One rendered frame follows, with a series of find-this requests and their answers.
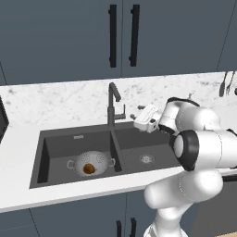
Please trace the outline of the dark grey sink faucet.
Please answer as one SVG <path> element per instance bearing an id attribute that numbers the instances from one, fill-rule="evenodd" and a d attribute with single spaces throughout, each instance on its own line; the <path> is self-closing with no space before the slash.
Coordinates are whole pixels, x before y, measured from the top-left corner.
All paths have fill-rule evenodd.
<path id="1" fill-rule="evenodd" d="M 107 126 L 114 127 L 115 121 L 118 119 L 126 118 L 126 106 L 123 106 L 123 113 L 116 114 L 114 108 L 114 99 L 116 102 L 121 100 L 120 93 L 114 82 L 110 82 L 108 85 L 108 107 L 107 107 Z"/>

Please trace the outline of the dark grey double sink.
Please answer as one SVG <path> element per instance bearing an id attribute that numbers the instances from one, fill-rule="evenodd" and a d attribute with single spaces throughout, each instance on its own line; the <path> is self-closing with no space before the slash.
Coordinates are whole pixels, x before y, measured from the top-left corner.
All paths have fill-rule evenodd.
<path id="1" fill-rule="evenodd" d="M 70 167 L 75 158 L 90 151 L 116 160 L 100 179 L 179 165 L 166 133 L 139 131 L 131 122 L 118 123 L 113 129 L 102 124 L 41 131 L 30 187 L 81 181 Z"/>

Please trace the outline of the narrow blue-grey cupboard door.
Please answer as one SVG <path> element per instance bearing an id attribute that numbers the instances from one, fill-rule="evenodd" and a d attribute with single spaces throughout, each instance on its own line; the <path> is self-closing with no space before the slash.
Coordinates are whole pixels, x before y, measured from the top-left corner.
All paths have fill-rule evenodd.
<path id="1" fill-rule="evenodd" d="M 237 70 L 237 0 L 232 13 L 230 27 L 218 63 L 218 71 Z"/>
<path id="2" fill-rule="evenodd" d="M 28 209 L 0 214 L 0 237 L 39 237 Z"/>

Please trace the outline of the grey hanging spoon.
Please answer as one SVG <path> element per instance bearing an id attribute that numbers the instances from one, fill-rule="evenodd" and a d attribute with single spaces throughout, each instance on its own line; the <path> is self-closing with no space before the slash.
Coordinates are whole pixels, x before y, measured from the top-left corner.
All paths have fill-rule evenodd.
<path id="1" fill-rule="evenodd" d="M 222 83 L 219 86 L 219 92 L 218 92 L 218 96 L 222 97 L 224 95 L 224 91 L 225 91 L 225 80 L 227 78 L 228 75 L 228 71 L 225 71 L 225 75 L 224 75 L 224 79 L 222 81 Z"/>

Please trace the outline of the black microwave oven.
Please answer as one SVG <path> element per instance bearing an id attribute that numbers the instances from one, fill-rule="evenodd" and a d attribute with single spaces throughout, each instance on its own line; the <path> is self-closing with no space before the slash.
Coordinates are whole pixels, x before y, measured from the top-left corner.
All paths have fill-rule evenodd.
<path id="1" fill-rule="evenodd" d="M 2 101 L 2 98 L 0 97 L 0 143 L 2 142 L 6 129 L 9 125 L 9 120 L 6 115 L 6 110 Z"/>

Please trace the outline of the narrow blue-grey upper cupboard door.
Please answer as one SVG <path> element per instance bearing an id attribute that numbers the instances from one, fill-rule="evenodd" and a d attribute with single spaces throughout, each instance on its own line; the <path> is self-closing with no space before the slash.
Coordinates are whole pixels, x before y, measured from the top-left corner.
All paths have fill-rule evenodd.
<path id="1" fill-rule="evenodd" d="M 230 27 L 218 63 L 218 71 L 237 70 L 237 0 L 232 13 Z"/>

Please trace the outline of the grey dishwasher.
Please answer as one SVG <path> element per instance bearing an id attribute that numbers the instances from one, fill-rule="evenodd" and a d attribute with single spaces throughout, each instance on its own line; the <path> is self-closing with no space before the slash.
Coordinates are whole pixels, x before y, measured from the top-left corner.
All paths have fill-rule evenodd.
<path id="1" fill-rule="evenodd" d="M 224 178 L 214 198 L 193 204 L 183 215 L 181 227 L 189 237 L 217 237 L 237 231 L 237 175 Z"/>

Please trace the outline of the wide blue-grey lower cupboard door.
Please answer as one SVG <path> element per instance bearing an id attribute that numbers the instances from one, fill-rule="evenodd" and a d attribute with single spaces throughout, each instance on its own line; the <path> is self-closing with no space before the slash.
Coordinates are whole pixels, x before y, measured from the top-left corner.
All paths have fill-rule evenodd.
<path id="1" fill-rule="evenodd" d="M 125 222 L 126 194 L 31 209 L 40 237 L 117 237 Z"/>

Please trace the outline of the wide blue-grey upper cupboard door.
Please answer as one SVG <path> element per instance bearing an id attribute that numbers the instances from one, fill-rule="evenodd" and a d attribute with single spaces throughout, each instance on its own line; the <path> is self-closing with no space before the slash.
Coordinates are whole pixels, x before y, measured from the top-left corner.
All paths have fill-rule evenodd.
<path id="1" fill-rule="evenodd" d="M 117 66 L 108 9 L 117 6 Z M 122 0 L 0 0 L 0 71 L 8 85 L 113 79 Z"/>

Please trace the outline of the narrow blue-grey lower cupboard door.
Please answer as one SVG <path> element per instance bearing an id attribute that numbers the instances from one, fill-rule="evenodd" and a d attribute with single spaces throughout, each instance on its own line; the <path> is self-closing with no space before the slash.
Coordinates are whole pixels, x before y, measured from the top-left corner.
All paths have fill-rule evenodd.
<path id="1" fill-rule="evenodd" d="M 0 237 L 39 237 L 28 209 L 0 214 Z"/>

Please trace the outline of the white colander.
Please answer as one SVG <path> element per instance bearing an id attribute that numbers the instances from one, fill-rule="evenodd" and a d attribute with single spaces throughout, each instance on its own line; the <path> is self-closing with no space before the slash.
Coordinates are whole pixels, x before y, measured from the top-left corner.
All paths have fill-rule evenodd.
<path id="1" fill-rule="evenodd" d="M 92 164 L 95 167 L 95 173 L 84 173 L 83 166 L 85 164 Z M 115 165 L 115 158 L 109 158 L 106 153 L 99 151 L 82 153 L 67 162 L 67 168 L 74 170 L 80 177 L 92 177 L 104 174 L 109 168 L 113 168 Z"/>

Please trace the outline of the wide blue-grey cupboard door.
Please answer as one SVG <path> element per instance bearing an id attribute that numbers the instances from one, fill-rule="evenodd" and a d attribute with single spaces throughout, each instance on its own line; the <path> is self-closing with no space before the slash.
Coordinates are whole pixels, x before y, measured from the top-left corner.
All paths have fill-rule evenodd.
<path id="1" fill-rule="evenodd" d="M 108 9 L 117 6 L 117 66 Z M 0 71 L 8 85 L 113 79 L 122 0 L 0 0 Z"/>
<path id="2" fill-rule="evenodd" d="M 125 222 L 126 194 L 31 209 L 40 237 L 117 237 Z"/>

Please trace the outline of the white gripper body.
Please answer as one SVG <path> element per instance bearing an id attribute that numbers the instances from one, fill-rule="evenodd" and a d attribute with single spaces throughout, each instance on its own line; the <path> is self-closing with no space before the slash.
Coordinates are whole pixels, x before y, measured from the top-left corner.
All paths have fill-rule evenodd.
<path id="1" fill-rule="evenodd" d="M 155 131 L 158 127 L 160 117 L 161 112 L 156 106 L 147 105 L 136 117 L 133 122 L 133 126 L 140 131 Z"/>

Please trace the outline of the brown pear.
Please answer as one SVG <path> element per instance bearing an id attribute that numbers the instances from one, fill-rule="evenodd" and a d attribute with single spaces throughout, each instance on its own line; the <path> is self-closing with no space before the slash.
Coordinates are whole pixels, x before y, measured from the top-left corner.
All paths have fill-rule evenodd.
<path id="1" fill-rule="evenodd" d="M 95 173 L 95 167 L 92 164 L 85 164 L 83 166 L 83 172 L 86 174 Z"/>

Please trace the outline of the grey hanging fork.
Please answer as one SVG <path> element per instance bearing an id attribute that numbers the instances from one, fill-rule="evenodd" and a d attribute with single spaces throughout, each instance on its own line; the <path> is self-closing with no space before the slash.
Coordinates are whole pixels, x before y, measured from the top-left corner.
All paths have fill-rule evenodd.
<path id="1" fill-rule="evenodd" d="M 233 78 L 234 78 L 234 75 L 235 75 L 236 71 L 234 70 L 232 75 L 231 75 L 231 80 L 230 80 L 230 83 L 228 84 L 227 88 L 226 88 L 226 95 L 229 95 L 230 94 L 230 90 L 231 90 L 231 85 L 232 85 L 232 82 L 233 82 Z"/>

